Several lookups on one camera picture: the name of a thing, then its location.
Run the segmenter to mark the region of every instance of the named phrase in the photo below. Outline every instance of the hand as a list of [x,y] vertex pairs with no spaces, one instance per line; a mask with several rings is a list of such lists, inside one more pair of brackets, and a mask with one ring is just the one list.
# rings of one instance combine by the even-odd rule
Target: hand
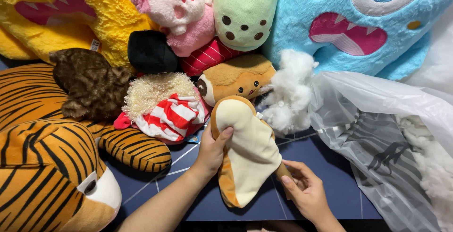
[[228,127],[220,133],[217,140],[214,140],[212,137],[211,122],[209,122],[201,135],[200,150],[193,166],[199,168],[200,172],[207,173],[207,176],[211,179],[222,164],[223,147],[232,135],[233,128]]
[[282,176],[281,181],[299,212],[319,226],[326,219],[334,218],[327,204],[323,182],[302,162],[283,160],[294,181]]

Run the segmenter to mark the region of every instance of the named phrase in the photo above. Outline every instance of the fingernail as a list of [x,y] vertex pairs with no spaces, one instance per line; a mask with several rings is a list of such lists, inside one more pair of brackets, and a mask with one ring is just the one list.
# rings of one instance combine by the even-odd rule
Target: fingernail
[[282,176],[282,182],[284,184],[288,184],[288,183],[291,182],[291,179],[288,176],[285,175],[285,176]]
[[227,135],[231,135],[231,134],[233,134],[233,128],[232,127],[228,127],[228,128],[226,128],[226,130],[224,132]]

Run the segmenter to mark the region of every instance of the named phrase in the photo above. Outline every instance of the tiger plush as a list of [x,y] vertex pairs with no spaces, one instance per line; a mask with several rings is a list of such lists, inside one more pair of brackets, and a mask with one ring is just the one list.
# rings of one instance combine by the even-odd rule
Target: tiger plush
[[0,132],[0,231],[97,232],[120,205],[120,187],[83,124],[40,119]]
[[159,172],[170,164],[168,147],[137,129],[118,131],[110,123],[64,117],[67,94],[55,83],[53,68],[32,64],[0,71],[0,131],[37,119],[64,119],[85,126],[96,146],[134,169]]

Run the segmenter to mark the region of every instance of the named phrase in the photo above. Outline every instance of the fabric tag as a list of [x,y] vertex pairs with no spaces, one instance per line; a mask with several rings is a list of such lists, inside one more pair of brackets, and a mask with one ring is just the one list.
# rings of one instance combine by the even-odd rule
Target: fabric tag
[[189,142],[189,143],[200,143],[200,137],[196,135],[190,135],[184,138],[184,142]]
[[101,45],[101,42],[93,39],[90,50],[97,51],[99,49],[99,45]]
[[262,119],[263,116],[264,116],[264,115],[261,114],[260,112],[256,112],[256,117],[257,117],[258,119]]

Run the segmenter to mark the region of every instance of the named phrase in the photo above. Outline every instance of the black plush toy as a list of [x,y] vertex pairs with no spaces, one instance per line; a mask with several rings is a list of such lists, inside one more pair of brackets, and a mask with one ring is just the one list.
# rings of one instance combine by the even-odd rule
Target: black plush toy
[[165,34],[153,30],[132,32],[127,55],[130,64],[145,74],[174,72],[178,66],[178,57],[167,45]]

